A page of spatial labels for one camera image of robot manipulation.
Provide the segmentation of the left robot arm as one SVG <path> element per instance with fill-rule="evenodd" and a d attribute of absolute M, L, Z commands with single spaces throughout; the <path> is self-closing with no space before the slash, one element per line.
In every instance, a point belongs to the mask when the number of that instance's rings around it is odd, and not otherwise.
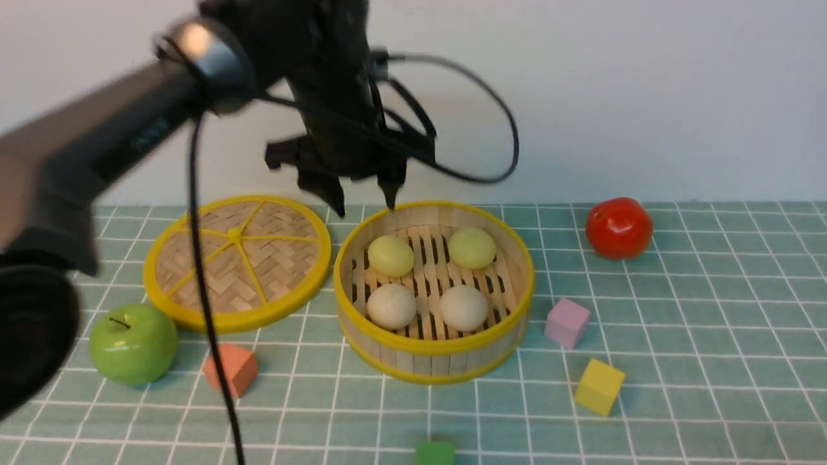
<path fill-rule="evenodd" d="M 2 136 L 2 417 L 38 394 L 70 354 L 79 295 L 99 271 L 94 202 L 205 112 L 234 114 L 285 79 L 306 134 L 271 141 L 271 170 L 344 214 L 340 178 L 376 177 L 389 207 L 409 159 L 435 160 L 435 130 L 384 126 L 366 40 L 366 1 L 202 1 L 157 57 Z"/>

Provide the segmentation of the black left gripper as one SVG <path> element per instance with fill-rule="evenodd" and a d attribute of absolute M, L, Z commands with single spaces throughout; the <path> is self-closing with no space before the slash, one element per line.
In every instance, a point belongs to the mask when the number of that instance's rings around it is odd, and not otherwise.
<path fill-rule="evenodd" d="M 295 100 L 378 130 L 434 161 L 434 124 L 413 94 L 388 76 L 388 54 L 369 47 L 368 3 L 319 1 L 318 7 L 319 53 L 287 76 Z M 298 188 L 322 200 L 339 218 L 346 215 L 340 178 L 376 177 L 386 208 L 395 210 L 407 156 L 326 118 L 307 112 L 301 112 L 301 118 L 306 134 L 269 142 L 267 167 L 296 168 Z"/>

